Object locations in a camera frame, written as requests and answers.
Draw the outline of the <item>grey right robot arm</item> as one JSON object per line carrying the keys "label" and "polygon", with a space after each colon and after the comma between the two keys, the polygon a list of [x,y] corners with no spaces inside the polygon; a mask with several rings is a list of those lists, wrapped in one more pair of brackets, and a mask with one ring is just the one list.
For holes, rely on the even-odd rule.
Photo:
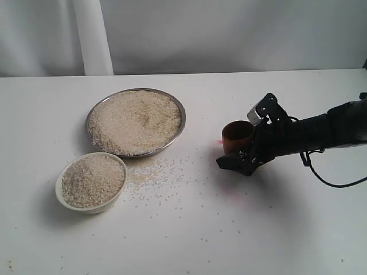
{"label": "grey right robot arm", "polygon": [[216,162],[221,169],[246,176],[278,156],[366,144],[366,99],[334,107],[326,113],[296,120],[266,94],[248,113],[249,130],[235,127],[245,142]]}

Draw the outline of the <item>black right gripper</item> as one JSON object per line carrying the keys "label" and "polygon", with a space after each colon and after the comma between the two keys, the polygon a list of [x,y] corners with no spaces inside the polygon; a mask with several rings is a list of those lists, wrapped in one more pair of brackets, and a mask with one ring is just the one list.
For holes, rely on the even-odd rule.
{"label": "black right gripper", "polygon": [[308,165],[306,154],[323,153],[330,145],[330,122],[326,114],[308,119],[275,124],[263,124],[255,131],[252,153],[239,150],[216,159],[220,169],[251,176],[258,167],[278,156],[301,154]]}

